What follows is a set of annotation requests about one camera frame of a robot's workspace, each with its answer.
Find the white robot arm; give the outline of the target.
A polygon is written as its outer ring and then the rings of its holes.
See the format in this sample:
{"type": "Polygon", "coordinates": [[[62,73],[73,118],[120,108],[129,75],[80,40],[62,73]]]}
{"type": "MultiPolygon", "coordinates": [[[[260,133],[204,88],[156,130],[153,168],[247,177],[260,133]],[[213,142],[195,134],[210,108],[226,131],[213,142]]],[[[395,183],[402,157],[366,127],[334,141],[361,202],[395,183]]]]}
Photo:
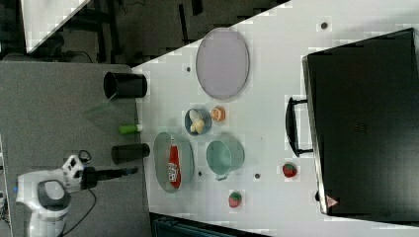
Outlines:
{"type": "Polygon", "coordinates": [[[96,170],[87,166],[91,156],[70,155],[60,168],[41,170],[17,178],[16,202],[31,210],[29,237],[63,237],[71,195],[138,172],[137,167],[96,170]]]}

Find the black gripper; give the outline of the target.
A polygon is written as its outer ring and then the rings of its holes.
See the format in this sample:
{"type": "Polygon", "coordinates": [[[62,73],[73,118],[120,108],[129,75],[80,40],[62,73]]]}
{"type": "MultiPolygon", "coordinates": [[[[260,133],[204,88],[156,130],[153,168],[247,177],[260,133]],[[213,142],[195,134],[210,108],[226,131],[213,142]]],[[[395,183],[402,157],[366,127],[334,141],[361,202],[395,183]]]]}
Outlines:
{"type": "Polygon", "coordinates": [[[61,170],[63,172],[63,185],[68,192],[92,189],[97,186],[98,181],[112,180],[138,172],[137,167],[96,172],[93,167],[85,166],[77,155],[70,155],[61,170]]]}

